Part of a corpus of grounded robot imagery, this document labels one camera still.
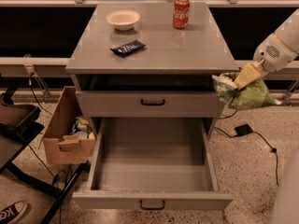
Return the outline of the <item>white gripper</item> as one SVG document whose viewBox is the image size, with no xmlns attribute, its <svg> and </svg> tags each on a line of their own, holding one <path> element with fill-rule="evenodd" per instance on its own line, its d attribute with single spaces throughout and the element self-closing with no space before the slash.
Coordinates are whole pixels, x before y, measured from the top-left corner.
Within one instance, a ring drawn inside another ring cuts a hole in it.
<svg viewBox="0 0 299 224">
<path fill-rule="evenodd" d="M 271 34 L 255 50 L 254 62 L 244 65 L 234 80 L 234 84 L 239 90 L 242 90 L 251 82 L 268 73 L 281 70 L 298 57 L 298 51 L 299 38 L 297 35 Z"/>
</svg>

